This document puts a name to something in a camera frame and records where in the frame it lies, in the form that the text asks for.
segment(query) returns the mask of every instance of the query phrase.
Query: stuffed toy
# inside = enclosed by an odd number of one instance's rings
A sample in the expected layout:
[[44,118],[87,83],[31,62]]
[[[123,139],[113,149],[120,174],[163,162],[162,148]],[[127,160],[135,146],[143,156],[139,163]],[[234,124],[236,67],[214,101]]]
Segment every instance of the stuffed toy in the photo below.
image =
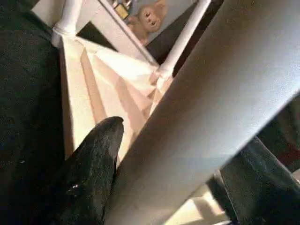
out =
[[127,25],[140,42],[146,45],[149,34],[160,29],[166,14],[166,0],[157,0],[153,4],[142,6],[137,15],[130,15]]

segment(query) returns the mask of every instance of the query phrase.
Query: white pole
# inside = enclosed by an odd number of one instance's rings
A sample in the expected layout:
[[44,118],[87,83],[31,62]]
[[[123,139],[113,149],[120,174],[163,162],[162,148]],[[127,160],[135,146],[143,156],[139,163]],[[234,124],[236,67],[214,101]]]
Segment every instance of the white pole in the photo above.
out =
[[105,225],[160,225],[300,91],[300,1],[225,0],[119,166]]
[[83,0],[65,0],[61,19],[53,27],[52,44],[59,47],[62,35],[75,37],[76,24]]
[[169,52],[164,63],[160,66],[157,72],[161,77],[168,77],[173,74],[174,67],[192,37],[195,29],[201,21],[206,9],[210,5],[211,0],[198,0],[198,3],[191,14],[187,24],[176,40],[173,48]]

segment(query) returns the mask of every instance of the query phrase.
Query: teddy bear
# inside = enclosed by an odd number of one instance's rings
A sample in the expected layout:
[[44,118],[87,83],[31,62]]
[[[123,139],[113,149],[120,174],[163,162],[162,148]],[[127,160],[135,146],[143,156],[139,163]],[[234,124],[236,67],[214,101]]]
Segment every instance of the teddy bear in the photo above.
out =
[[157,0],[153,4],[142,6],[137,15],[130,15],[127,25],[142,45],[146,45],[149,34],[160,29],[166,14],[166,0]]

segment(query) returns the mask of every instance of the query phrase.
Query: black fabric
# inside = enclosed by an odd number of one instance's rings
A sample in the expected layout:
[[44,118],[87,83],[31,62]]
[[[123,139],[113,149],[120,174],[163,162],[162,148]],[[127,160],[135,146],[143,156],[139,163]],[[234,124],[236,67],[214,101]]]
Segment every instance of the black fabric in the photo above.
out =
[[221,175],[241,225],[300,224],[300,184],[258,138]]
[[37,204],[33,225],[102,225],[124,134],[123,119],[98,123],[65,161]]
[[300,168],[300,95],[258,134],[260,140],[290,172]]
[[217,201],[219,206],[225,211],[226,215],[234,223],[238,223],[238,219],[234,212],[234,209],[231,205],[230,199],[226,193],[222,178],[216,175],[213,175],[207,182],[207,186],[210,189],[210,192],[214,199]]
[[64,160],[59,53],[26,5],[0,5],[0,221],[24,224]]

